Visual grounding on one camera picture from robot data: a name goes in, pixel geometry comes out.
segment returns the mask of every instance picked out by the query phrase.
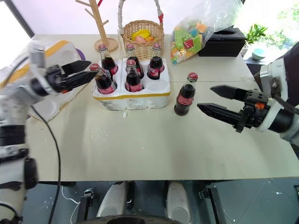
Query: wooden coat stand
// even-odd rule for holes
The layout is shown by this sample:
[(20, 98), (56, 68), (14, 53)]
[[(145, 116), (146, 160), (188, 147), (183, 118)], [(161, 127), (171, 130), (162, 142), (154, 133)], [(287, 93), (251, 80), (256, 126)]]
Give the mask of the wooden coat stand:
[(100, 13), (99, 13), (99, 5), (96, 3), (96, 0), (89, 0), (89, 4), (80, 0), (75, 0), (76, 2), (89, 6), (92, 9), (92, 13), (88, 11), (86, 8), (85, 11), (94, 18), (95, 22), (97, 23), (97, 27), (99, 29), (99, 33), (102, 39), (98, 40), (96, 43), (94, 43), (94, 48), (96, 51), (99, 51), (98, 46), (100, 44), (105, 44), (108, 47), (109, 52), (113, 52), (118, 48), (118, 42), (115, 39), (107, 38), (104, 25), (109, 22), (109, 20), (106, 20), (102, 22)]

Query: wicker basket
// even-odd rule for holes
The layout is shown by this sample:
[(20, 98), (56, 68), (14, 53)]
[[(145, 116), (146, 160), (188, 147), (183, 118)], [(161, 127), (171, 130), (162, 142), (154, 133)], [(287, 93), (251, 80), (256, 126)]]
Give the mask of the wicker basket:
[[(134, 44), (137, 57), (140, 60), (150, 59), (153, 52), (154, 43), (159, 43), (161, 45), (161, 55), (164, 53), (164, 32), (163, 32), (163, 13), (160, 10), (160, 5), (158, 0), (156, 2), (158, 18), (160, 20), (160, 25), (148, 20), (137, 20), (128, 23), (124, 28), (122, 27), (122, 6), (125, 0), (120, 0), (118, 5), (118, 28), (119, 32), (123, 38), (124, 45), (129, 43)], [(154, 41), (139, 43), (131, 40), (131, 35), (140, 30), (148, 29), (150, 34), (155, 38)]]

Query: basket handle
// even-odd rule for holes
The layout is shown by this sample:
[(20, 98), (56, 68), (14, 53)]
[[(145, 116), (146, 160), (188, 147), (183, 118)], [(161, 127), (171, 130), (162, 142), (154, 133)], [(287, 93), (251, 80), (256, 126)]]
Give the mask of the basket handle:
[[(120, 31), (120, 34), (123, 34), (123, 27), (122, 27), (122, 6), (125, 0), (120, 0), (120, 3), (118, 4), (118, 29)], [(160, 26), (163, 28), (163, 12), (160, 9), (159, 1), (154, 0), (157, 6), (157, 12), (158, 12), (158, 18), (160, 21)]]

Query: black box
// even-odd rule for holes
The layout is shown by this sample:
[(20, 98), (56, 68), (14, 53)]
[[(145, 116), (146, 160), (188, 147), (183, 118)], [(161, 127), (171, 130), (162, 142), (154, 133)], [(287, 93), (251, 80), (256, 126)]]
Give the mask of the black box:
[(227, 28), (214, 33), (198, 55), (237, 57), (246, 40), (238, 28)]

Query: purple object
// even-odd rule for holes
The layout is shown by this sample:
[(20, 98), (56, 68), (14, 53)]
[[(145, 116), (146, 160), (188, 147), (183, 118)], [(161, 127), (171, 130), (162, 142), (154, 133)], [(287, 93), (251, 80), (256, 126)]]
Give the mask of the purple object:
[(83, 52), (81, 50), (77, 49), (77, 48), (76, 48), (76, 50), (77, 50), (81, 60), (85, 60), (85, 56), (84, 56)]

